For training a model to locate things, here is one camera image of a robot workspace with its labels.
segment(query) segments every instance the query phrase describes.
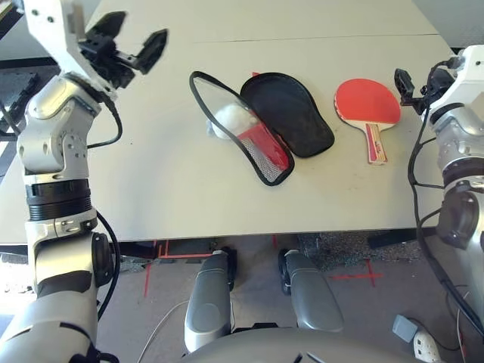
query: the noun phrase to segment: paddle handle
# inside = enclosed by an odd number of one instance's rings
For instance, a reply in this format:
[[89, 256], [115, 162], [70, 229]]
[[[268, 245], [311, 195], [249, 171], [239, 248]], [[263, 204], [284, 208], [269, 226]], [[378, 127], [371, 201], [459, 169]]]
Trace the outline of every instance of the paddle handle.
[[388, 161], [380, 136], [380, 128], [376, 123], [365, 125], [366, 142], [368, 144], [368, 162], [382, 165]]

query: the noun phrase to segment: black cable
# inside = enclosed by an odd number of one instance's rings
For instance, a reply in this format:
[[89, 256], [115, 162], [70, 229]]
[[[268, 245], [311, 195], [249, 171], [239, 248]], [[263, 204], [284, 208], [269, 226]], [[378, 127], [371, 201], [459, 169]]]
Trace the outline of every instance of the black cable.
[[108, 361], [109, 363], [119, 363], [118, 357], [110, 353], [98, 353], [99, 361]]
[[14, 119], [12, 118], [12, 116], [10, 115], [10, 113], [5, 109], [5, 105], [2, 103], [2, 101], [0, 101], [0, 111], [3, 113], [3, 118], [5, 119], [5, 121], [7, 122], [7, 124], [14, 131], [14, 134], [16, 136], [20, 135], [21, 130], [17, 127], [17, 125], [15, 125]]
[[437, 344], [439, 344], [443, 349], [445, 350], [448, 350], [448, 351], [451, 351], [451, 352], [457, 352], [458, 350], [461, 350], [460, 346], [457, 345], [455, 348], [449, 348], [448, 346], [445, 346], [443, 345], [442, 343], [439, 342], [439, 340], [435, 337], [435, 335], [433, 335], [432, 333], [430, 333], [430, 330], [428, 327], [425, 326], [424, 323], [422, 323], [420, 320], [416, 319], [416, 318], [409, 318], [408, 316], [406, 316], [406, 318], [410, 321], [414, 321], [416, 322], [417, 324], [419, 324], [423, 329], [425, 329], [427, 331], [427, 333], [436, 341]]
[[418, 181], [415, 182], [415, 185], [418, 186], [418, 187], [422, 187], [422, 188], [433, 188], [433, 189], [445, 189], [443, 186], [441, 185], [434, 185], [434, 184], [422, 184], [422, 183], [419, 183]]
[[[443, 65], [449, 65], [450, 62], [451, 60], [444, 60], [443, 62], [438, 62], [438, 64], [436, 64], [430, 69], [429, 76], [427, 77], [427, 89], [430, 89], [430, 80], [432, 79], [432, 76], [436, 71], [436, 69]], [[466, 316], [467, 320], [469, 320], [469, 322], [473, 325], [473, 327], [477, 330], [477, 332], [482, 337], [484, 337], [484, 327], [482, 326], [479, 316], [474, 312], [474, 310], [470, 307], [470, 305], [464, 300], [462, 295], [460, 295], [459, 291], [452, 283], [450, 277], [447, 275], [447, 272], [445, 272], [444, 268], [440, 265], [439, 261], [432, 254], [432, 251], [430, 250], [427, 244], [427, 241], [424, 236], [424, 231], [422, 229], [422, 225], [425, 223], [426, 220], [437, 215], [440, 212], [440, 209], [438, 209], [437, 211], [430, 213], [428, 216], [420, 220], [420, 213], [418, 210], [418, 194], [416, 189], [417, 180], [415, 179], [414, 167], [415, 167], [415, 160], [417, 159], [417, 155], [423, 146], [423, 144], [421, 144], [420, 141], [422, 139], [422, 135], [424, 134], [425, 127], [427, 126], [427, 121], [428, 121], [429, 112], [430, 112], [430, 102], [428, 98], [424, 98], [424, 101], [426, 101], [427, 107], [426, 107], [426, 110], [424, 111], [425, 115], [423, 117], [422, 127], [420, 128], [417, 140], [415, 141], [414, 148], [411, 152], [410, 159], [408, 160], [408, 168], [407, 168], [408, 182], [410, 183], [413, 198], [414, 198], [414, 216], [415, 216], [415, 222], [417, 223], [417, 240], [420, 244], [420, 248], [422, 249], [423, 255], [426, 257], [431, 269], [433, 270], [434, 275], [437, 277], [437, 280], [439, 280], [440, 284], [444, 287], [445, 291], [449, 294], [449, 296], [451, 296], [452, 299], [454, 299], [455, 303], [462, 311], [462, 313]]]
[[[465, 285], [465, 284], [455, 285], [455, 286], [456, 287], [467, 287], [467, 285]], [[457, 315], [452, 310], [451, 300], [448, 299], [448, 293], [447, 292], [445, 293], [445, 306], [447, 306], [448, 313], [450, 314], [450, 316], [452, 317], [452, 319], [454, 321], [456, 321], [457, 320]]]
[[114, 234], [113, 229], [107, 223], [107, 220], [98, 212], [98, 218], [103, 224], [103, 226], [106, 228], [107, 233], [109, 234], [111, 241], [113, 242], [113, 248], [114, 248], [114, 273], [113, 273], [113, 279], [111, 280], [111, 285], [109, 286], [109, 290], [106, 293], [106, 297], [104, 298], [103, 303], [101, 304], [101, 307], [98, 310], [98, 320], [101, 319], [101, 316], [104, 314], [104, 310], [106, 310], [107, 304], [111, 300], [111, 297], [114, 292], [114, 288], [116, 287], [116, 283], [118, 282], [118, 277], [119, 277], [119, 269], [121, 267], [121, 250], [119, 248], [119, 242], [116, 238], [116, 235]]
[[102, 141], [102, 142], [98, 142], [96, 144], [88, 145], [88, 149], [94, 149], [95, 147], [101, 147], [101, 146], [107, 146], [107, 145], [114, 144], [116, 141], [120, 140], [121, 136], [123, 135], [123, 124], [121, 123], [121, 118], [119, 117], [118, 110], [116, 109], [114, 102], [104, 93], [100, 93], [99, 97], [104, 102], [107, 109], [109, 111], [111, 111], [111, 113], [113, 114], [114, 121], [116, 122], [116, 125], [118, 127], [118, 132], [117, 132], [117, 134], [114, 138], [111, 138], [108, 141]]

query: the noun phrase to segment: wall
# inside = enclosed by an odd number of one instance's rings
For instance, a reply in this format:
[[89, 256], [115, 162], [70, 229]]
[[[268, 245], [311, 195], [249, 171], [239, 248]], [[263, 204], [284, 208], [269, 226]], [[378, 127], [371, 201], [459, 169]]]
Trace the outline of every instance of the wall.
[[413, 0], [453, 48], [484, 44], [483, 0]]
[[[92, 13], [100, 1], [101, 0], [82, 0], [86, 23], [92, 16]], [[30, 35], [25, 16], [23, 16], [12, 29], [0, 39], [0, 61], [47, 56], [48, 54], [44, 48]]]

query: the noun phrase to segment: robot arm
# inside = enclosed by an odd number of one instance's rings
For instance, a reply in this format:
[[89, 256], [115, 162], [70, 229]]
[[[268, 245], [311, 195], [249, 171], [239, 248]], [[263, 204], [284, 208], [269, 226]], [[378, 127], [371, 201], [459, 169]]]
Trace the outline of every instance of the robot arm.
[[[429, 88], [421, 90], [423, 98], [413, 98], [414, 86], [404, 70], [396, 70], [395, 82], [402, 96], [401, 104], [413, 106], [436, 133], [437, 163], [444, 181], [444, 200], [436, 230], [439, 238], [456, 250], [469, 285], [473, 310], [479, 319], [474, 326], [482, 334], [484, 120], [471, 106], [484, 100], [484, 45], [466, 48], [446, 65], [457, 70], [457, 77], [437, 68]], [[442, 274], [437, 272], [436, 275], [445, 286]]]
[[[119, 265], [113, 267], [107, 236], [93, 232], [98, 220], [105, 220], [91, 205], [87, 135], [101, 112], [100, 102], [117, 116], [116, 89], [131, 82], [133, 69], [150, 71], [163, 52], [167, 31], [153, 33], [138, 55], [127, 55], [114, 41], [123, 12], [106, 15], [85, 33], [76, 0], [24, 0], [17, 5], [61, 74], [30, 100], [27, 125], [17, 141], [37, 300], [4, 332], [0, 361], [117, 361], [95, 349], [98, 317], [107, 304], [98, 309], [98, 288], [111, 281], [112, 293]], [[116, 238], [106, 227], [116, 251]]]

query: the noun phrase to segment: table tennis paddle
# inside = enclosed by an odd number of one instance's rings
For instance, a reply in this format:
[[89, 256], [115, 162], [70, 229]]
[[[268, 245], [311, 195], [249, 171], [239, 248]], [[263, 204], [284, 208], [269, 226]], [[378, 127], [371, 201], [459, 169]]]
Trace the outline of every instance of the table tennis paddle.
[[370, 79], [349, 79], [338, 87], [334, 106], [343, 122], [365, 133], [368, 162], [375, 165], [386, 163], [380, 132], [400, 120], [400, 105], [392, 92]]

